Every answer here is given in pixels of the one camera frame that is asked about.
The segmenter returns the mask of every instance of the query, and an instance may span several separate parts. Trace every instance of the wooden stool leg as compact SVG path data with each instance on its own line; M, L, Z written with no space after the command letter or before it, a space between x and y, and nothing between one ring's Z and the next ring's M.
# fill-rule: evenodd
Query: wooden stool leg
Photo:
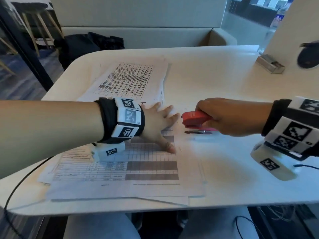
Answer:
M61 37L64 38L64 35L62 33L62 31L60 30L59 26L56 24L56 22L54 21L53 17L51 16L51 14L49 13L48 10L45 10L47 15L49 16L51 22L53 23L53 25L55 26L55 28L58 30L58 32L60 33Z
M50 47L49 47L49 45L48 45L48 42L47 42L47 39L45 38L45 36L44 36L44 34L43 34L42 30L41 30L41 27L40 27L40 25L39 25L39 23L38 23L37 16L34 15L34 14L32 14L32 18L33 18L33 20L34 20L34 22L35 22L35 25L37 25L37 28L39 29L39 32L40 32L40 34L41 34L41 37L43 38L43 41L44 41L44 43L45 43L47 49L50 49Z
M25 13L22 13L22 16L23 16L23 19L24 19L24 21L25 21L25 23L26 23L26 26L28 27L28 30L29 30L29 33L30 33L30 37L31 37L31 39L32 39L32 42L33 42L35 51L37 52L38 57L40 57L39 49L38 49L37 43L35 42L35 39L34 39L32 30L31 30L29 21L28 21L28 19L27 19L27 17L26 17L26 14L25 14Z
M1 37L0 37L0 41L3 42L14 54L18 54L18 52L10 44L4 41Z
M53 44L54 42L53 42L53 38L52 38L52 36L51 36L51 33L49 32L49 29L48 29L47 26L45 25L45 22L43 21L43 19L42 19L40 13L37 13L37 16L38 16L40 22L42 23L42 26L44 27L44 30L47 32L47 34L48 34L48 36L49 36L49 38L50 38L50 40L51 40L51 42L52 42L52 44Z
M12 70L10 70L1 60L0 60L0 66L2 66L2 68L4 68L6 71L8 71L11 74L15 75L15 73Z

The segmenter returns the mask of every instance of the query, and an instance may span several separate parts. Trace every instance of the plastic bottle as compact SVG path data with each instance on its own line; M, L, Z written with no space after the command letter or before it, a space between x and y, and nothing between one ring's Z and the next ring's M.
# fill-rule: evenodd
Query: plastic bottle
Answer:
M266 33L266 35L265 35L264 41L259 46L258 53L263 54L263 52L265 51L265 48L267 47L267 45L269 44L270 40L274 36L275 31L279 27L281 21L284 19L284 16L285 16L287 10L289 9L291 3L293 3L293 0L288 0L286 5L284 5L282 8L280 8L277 11L277 15L273 19L273 21L272 21L272 23L270 25L270 28L269 28L268 32Z

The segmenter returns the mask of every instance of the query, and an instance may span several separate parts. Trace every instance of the gray pants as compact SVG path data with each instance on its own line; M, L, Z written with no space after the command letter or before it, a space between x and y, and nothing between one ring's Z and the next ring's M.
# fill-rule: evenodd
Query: gray pants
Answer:
M195 210L179 239L240 239L234 218L237 215L251 219L247 207ZM258 239L254 226L244 218L238 219L244 239ZM140 239L123 213L103 213L70 216L64 239Z

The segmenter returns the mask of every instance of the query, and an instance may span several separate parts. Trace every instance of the wire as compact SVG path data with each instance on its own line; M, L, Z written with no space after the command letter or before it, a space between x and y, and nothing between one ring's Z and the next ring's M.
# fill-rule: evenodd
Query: wire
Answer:
M313 169L318 169L317 167L311 166L311 165L305 165L305 164L296 164L294 165L294 167L309 167L309 168L313 168Z
M241 239L244 239L243 237L242 237L242 235L241 235L241 233L240 233L240 231L239 231L239 228L238 228L238 224L237 224L237 221L238 221L238 218L245 218L246 220L248 220L251 224L253 224L254 226L255 226L255 228L259 231L259 233L260 233L260 235L263 237L263 239L265 239L265 237L263 236L263 234L261 233L261 231L260 231L260 229L256 226L256 224L255 223L253 223L253 221L251 220L251 219L249 219L249 218L247 218L247 217L245 217L245 216L242 216L242 215L238 215L238 216L236 216L235 217L235 223L236 223L236 227L237 227L237 231L238 231L238 234L239 234L239 236L240 236L240 238Z
M8 199L7 199L7 202L5 203L5 206L3 208L3 212L4 212L4 217L6 219L6 221L8 222L10 228L19 236L21 237L22 239L27 239L26 237L24 237L16 228L15 226L13 225L12 221L10 220L9 218L9 214L8 214L8 210L7 210L7 207L8 207L8 204L9 204L9 201L13 195L13 193L18 189L19 185L22 184L22 182L30 175L32 174L36 169L38 169L40 166L42 166L43 164L45 164L47 161L49 161L51 158L53 158L54 156L52 157L49 157L47 158L45 161L43 161L41 164L39 164L38 166L36 166L33 170L31 170L18 184L17 186L13 189L13 191L11 192L11 194L9 195Z

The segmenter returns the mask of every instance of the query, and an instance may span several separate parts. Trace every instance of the gray padded wall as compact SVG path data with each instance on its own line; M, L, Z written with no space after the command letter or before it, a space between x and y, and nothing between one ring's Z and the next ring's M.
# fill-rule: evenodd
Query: gray padded wall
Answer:
M63 27L221 26L227 0L51 0Z

